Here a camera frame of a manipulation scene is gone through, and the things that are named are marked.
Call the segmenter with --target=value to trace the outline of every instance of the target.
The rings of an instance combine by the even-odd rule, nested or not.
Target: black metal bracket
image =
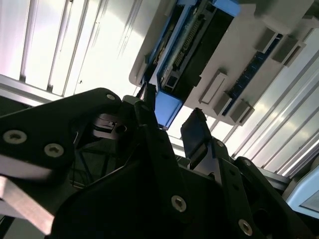
[[[221,186],[227,220],[235,235],[256,239],[268,235],[274,239],[314,238],[250,160],[239,157],[233,162],[227,147],[210,135],[205,121],[201,110],[195,109],[183,124],[185,154],[191,160],[191,169],[212,176]],[[253,199],[247,197],[247,190],[254,192]],[[263,215],[262,223],[256,223],[259,210],[269,214]],[[270,224],[267,230],[264,230],[265,223]]]
[[[1,117],[0,174],[34,182],[62,183],[85,126],[98,114],[116,114],[120,105],[116,94],[98,88]],[[46,147],[49,153],[59,156],[49,156]]]
[[[156,86],[148,82],[144,82],[144,84],[142,85],[136,97],[146,102],[148,107],[150,107],[154,111],[155,110],[155,95],[156,95]]]
[[[155,112],[146,102],[136,102],[135,111],[140,131],[146,140],[146,149],[156,178],[163,213],[182,223],[189,223],[191,202],[168,135],[159,129]],[[181,205],[180,209],[172,205],[175,203],[172,201],[179,200],[176,196],[183,200],[177,201],[177,204],[185,204]]]

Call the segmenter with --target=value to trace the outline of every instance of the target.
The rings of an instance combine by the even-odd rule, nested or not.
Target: rectangular slot
[[[217,71],[210,82],[210,86],[206,88],[203,95],[201,96],[201,99],[199,99],[199,102],[209,104],[209,102],[215,96],[216,92],[219,91],[219,89],[222,88],[223,85],[225,85],[226,78],[227,75],[221,73],[220,71]]]
[[[305,47],[305,44],[303,43],[302,45],[298,45],[292,54],[288,57],[288,59],[284,62],[284,65],[287,67],[290,67],[290,65],[294,62],[294,60],[298,57],[299,53],[303,50]]]
[[[219,116],[226,109],[230,102],[231,98],[224,92],[217,105],[214,107],[215,113]]]
[[[167,81],[167,83],[166,83],[166,85],[173,88],[176,83],[177,83],[177,77],[170,76],[168,81]]]
[[[265,53],[267,49],[269,48],[269,46],[271,45],[271,43],[276,38],[276,36],[277,36],[276,32],[267,28],[264,34],[262,35],[262,37],[260,38],[260,40],[258,41],[257,45],[255,46],[255,49],[257,51]]]
[[[247,104],[245,101],[241,101],[237,106],[234,112],[230,115],[231,119],[238,123],[241,119],[244,118],[245,114],[249,111],[251,106]]]
[[[296,46],[298,46],[298,40],[287,36],[283,39],[283,43],[278,47],[272,58],[279,63],[284,63],[293,53]]]
[[[254,111],[255,109],[250,107],[250,109],[245,113],[245,115],[242,116],[242,118],[239,120],[239,125],[243,125],[247,121],[247,119],[253,114]]]

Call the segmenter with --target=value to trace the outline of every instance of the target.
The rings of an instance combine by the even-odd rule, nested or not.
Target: blue plastic part
[[[319,166],[303,177],[286,199],[287,204],[296,212],[319,219],[319,212],[301,206],[319,190]]]
[[[163,91],[159,91],[155,101],[155,115],[158,123],[169,128],[183,102]]]
[[[237,0],[213,0],[214,7],[235,17],[240,12],[240,5]]]
[[[170,39],[169,39],[169,41],[167,43],[167,46],[166,46],[166,48],[164,50],[163,57],[158,62],[158,65],[156,66],[156,68],[155,68],[155,70],[153,72],[153,75],[152,75],[152,77],[150,79],[150,83],[156,85],[156,88],[157,88],[158,91],[159,91],[158,74],[161,72],[161,70],[163,68],[163,65],[164,65],[164,63],[165,63],[165,61],[166,61],[166,59],[167,59],[167,57],[168,57],[173,45],[174,45],[174,43],[175,43],[175,41],[176,41],[176,39],[178,37],[179,32],[184,26],[184,22],[185,22],[185,20],[186,20],[186,18],[188,16],[190,8],[191,8],[191,5],[186,5],[184,7],[184,9],[183,9],[183,11],[182,11],[182,13],[181,13],[181,15],[179,17],[179,20],[178,20],[178,22],[177,22],[177,24],[175,26],[175,29],[174,29],[172,35],[170,36]]]

